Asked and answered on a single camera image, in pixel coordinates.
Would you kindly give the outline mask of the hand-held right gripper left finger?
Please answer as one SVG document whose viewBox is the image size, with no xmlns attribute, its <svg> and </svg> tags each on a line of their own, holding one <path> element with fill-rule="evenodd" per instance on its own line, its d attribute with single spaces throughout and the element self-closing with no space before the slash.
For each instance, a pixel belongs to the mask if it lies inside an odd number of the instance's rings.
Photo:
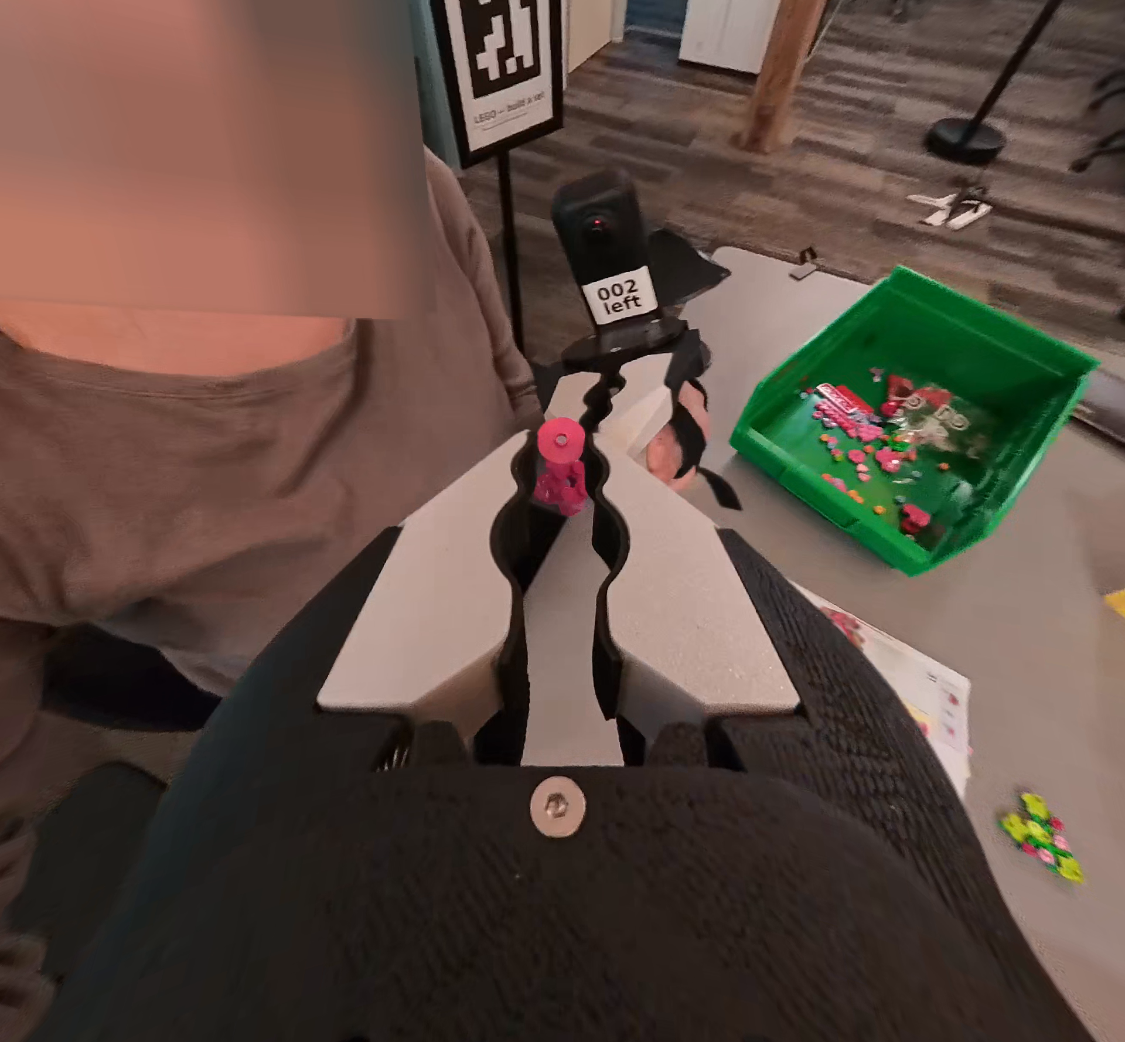
<svg viewBox="0 0 1125 1042">
<path fill-rule="evenodd" d="M 482 762 L 518 762 L 530 684 L 518 566 L 536 444 L 521 432 L 400 522 L 318 692 L 326 712 L 450 724 Z"/>
</svg>

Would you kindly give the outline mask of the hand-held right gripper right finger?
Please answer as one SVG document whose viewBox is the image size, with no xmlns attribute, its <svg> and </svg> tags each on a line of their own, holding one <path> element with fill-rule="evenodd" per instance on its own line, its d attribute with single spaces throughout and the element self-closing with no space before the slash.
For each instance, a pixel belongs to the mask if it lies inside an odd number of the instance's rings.
<svg viewBox="0 0 1125 1042">
<path fill-rule="evenodd" d="M 608 576 L 595 602 L 598 709 L 626 762 L 670 725 L 706 731 L 728 718 L 799 709 L 724 532 L 610 442 L 590 451 L 593 546 Z"/>
</svg>

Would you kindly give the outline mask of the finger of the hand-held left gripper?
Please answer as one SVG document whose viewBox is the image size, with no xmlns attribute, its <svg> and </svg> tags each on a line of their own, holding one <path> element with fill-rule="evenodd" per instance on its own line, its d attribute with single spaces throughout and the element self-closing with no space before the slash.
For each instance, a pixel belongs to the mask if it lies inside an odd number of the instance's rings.
<svg viewBox="0 0 1125 1042">
<path fill-rule="evenodd" d="M 543 412 L 548 421 L 567 417 L 579 424 L 586 434 L 598 432 L 609 414 L 608 375 L 590 370 L 562 374 Z"/>
<path fill-rule="evenodd" d="M 626 456 L 644 456 L 673 414 L 667 367 L 621 367 L 611 389 L 610 411 L 598 437 Z"/>
</svg>

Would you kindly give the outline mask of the pink round lego piece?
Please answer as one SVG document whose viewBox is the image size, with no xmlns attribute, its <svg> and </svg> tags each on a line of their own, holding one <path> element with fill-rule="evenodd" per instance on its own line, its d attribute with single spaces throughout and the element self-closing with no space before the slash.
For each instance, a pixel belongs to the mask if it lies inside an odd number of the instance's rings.
<svg viewBox="0 0 1125 1042">
<path fill-rule="evenodd" d="M 585 431 L 572 417 L 544 421 L 536 440 L 539 462 L 532 498 L 562 516 L 575 516 L 585 506 Z"/>
</svg>

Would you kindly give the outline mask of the green plastic bin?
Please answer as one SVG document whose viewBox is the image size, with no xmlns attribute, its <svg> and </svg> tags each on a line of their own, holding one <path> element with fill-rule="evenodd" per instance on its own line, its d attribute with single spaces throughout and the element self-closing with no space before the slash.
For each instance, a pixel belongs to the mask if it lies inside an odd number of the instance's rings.
<svg viewBox="0 0 1125 1042">
<path fill-rule="evenodd" d="M 735 452 L 889 566 L 916 576 L 992 535 L 1076 411 L 1098 361 L 984 303 L 904 267 L 796 349 L 755 387 L 735 423 Z M 997 417 L 986 471 L 935 553 L 915 547 L 821 477 L 796 392 L 844 383 L 873 399 L 868 369 L 937 383 Z"/>
</svg>

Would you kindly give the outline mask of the pile of loose lego pieces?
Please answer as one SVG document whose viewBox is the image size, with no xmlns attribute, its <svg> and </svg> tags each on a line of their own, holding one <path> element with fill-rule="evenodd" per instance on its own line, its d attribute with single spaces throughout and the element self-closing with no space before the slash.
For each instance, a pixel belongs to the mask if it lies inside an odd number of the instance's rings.
<svg viewBox="0 0 1125 1042">
<path fill-rule="evenodd" d="M 966 515 L 986 458 L 939 453 L 896 438 L 888 417 L 901 402 L 918 387 L 944 386 L 879 367 L 867 374 L 873 399 L 844 383 L 796 392 L 807 426 L 820 430 L 814 453 L 824 459 L 821 477 L 909 544 L 935 553 Z"/>
</svg>

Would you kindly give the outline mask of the open lego instruction booklet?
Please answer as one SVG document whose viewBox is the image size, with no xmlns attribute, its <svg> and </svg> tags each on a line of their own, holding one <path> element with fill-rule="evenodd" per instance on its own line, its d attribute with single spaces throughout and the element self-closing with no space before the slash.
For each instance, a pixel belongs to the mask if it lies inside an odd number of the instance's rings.
<svg viewBox="0 0 1125 1042">
<path fill-rule="evenodd" d="M 971 778 L 970 681 L 854 613 L 794 584 L 862 652 L 915 719 L 961 799 Z"/>
</svg>

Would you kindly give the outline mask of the small green pink lego cluster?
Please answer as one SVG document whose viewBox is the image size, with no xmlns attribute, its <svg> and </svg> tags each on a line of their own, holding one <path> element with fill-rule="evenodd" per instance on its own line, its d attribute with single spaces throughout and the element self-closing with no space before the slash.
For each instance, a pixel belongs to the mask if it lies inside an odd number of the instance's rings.
<svg viewBox="0 0 1125 1042">
<path fill-rule="evenodd" d="M 1070 845 L 1065 826 L 1048 809 L 1043 796 L 1020 792 L 1016 806 L 999 812 L 996 823 L 1016 848 L 1045 866 L 1048 873 L 1072 886 L 1084 883 L 1084 871 Z"/>
</svg>

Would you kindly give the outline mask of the person's left hand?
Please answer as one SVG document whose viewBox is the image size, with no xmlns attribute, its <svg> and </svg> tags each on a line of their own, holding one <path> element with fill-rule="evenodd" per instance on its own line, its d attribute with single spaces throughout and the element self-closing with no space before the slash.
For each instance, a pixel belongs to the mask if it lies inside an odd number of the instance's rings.
<svg viewBox="0 0 1125 1042">
<path fill-rule="evenodd" d="M 701 456 L 706 448 L 711 434 L 711 417 L 706 390 L 696 379 L 685 381 L 680 390 L 680 402 L 673 407 L 675 417 L 667 422 L 645 451 L 645 464 L 648 471 L 680 495 L 686 494 L 696 480 L 698 466 L 688 468 L 685 464 L 684 447 L 680 431 L 688 428 L 695 431 L 688 435 L 688 447 L 698 447 Z M 684 416 L 676 414 L 683 411 Z"/>
</svg>

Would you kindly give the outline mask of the black framed marker sign stand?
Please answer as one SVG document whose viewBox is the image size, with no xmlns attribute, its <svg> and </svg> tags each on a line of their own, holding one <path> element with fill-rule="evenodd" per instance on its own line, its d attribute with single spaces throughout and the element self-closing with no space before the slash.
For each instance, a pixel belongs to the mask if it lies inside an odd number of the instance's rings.
<svg viewBox="0 0 1125 1042">
<path fill-rule="evenodd" d="M 564 122 L 561 0 L 428 0 L 458 162 L 494 161 L 508 313 L 524 342 L 511 154 Z"/>
</svg>

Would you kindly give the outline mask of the person's torso in grey shirt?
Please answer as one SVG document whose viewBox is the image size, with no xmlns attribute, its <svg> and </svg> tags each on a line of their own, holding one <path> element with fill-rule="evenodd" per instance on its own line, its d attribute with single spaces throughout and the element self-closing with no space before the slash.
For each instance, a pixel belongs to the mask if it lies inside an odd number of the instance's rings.
<svg viewBox="0 0 1125 1042">
<path fill-rule="evenodd" d="M 141 372 L 2 327 L 2 721 L 62 632 L 155 648 L 226 693 L 289 619 L 540 407 L 487 239 L 425 152 L 432 303 L 336 323 L 302 360 Z"/>
</svg>

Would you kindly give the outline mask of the clear plastic bag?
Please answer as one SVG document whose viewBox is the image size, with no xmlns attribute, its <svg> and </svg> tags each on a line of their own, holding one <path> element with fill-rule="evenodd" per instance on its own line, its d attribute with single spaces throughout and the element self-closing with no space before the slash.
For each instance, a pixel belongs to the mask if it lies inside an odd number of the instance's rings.
<svg viewBox="0 0 1125 1042">
<path fill-rule="evenodd" d="M 896 429 L 896 438 L 915 448 L 968 459 L 988 457 L 997 431 L 997 417 L 989 408 L 936 385 L 910 393 L 888 424 Z"/>
</svg>

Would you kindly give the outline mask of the black floor stand round base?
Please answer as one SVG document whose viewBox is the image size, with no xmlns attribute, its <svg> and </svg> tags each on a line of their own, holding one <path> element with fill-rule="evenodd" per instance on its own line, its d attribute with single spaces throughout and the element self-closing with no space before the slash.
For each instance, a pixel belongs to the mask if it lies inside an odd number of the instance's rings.
<svg viewBox="0 0 1125 1042">
<path fill-rule="evenodd" d="M 989 118 L 1064 1 L 1045 0 L 975 113 L 970 117 L 954 116 L 934 122 L 922 140 L 927 153 L 971 168 L 989 167 L 1004 153 L 1007 137 L 1004 131 L 990 124 Z"/>
</svg>

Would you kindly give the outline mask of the wooden support post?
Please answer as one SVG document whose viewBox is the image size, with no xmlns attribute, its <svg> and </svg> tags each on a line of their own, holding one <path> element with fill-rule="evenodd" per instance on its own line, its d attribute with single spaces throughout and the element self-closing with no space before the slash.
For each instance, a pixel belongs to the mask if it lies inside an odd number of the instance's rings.
<svg viewBox="0 0 1125 1042">
<path fill-rule="evenodd" d="M 828 0 L 780 0 L 748 113 L 734 147 L 767 154 L 784 145 L 793 100 Z"/>
</svg>

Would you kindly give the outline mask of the white floor bracket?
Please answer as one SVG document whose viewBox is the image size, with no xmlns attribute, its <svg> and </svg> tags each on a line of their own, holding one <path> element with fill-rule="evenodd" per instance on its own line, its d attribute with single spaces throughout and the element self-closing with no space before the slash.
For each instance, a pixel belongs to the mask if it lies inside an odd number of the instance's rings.
<svg viewBox="0 0 1125 1042">
<path fill-rule="evenodd" d="M 944 197 L 911 194 L 907 196 L 907 203 L 926 207 L 928 213 L 919 222 L 922 226 L 958 232 L 968 230 L 992 213 L 993 206 L 989 203 L 989 197 L 986 186 L 973 185 Z"/>
</svg>

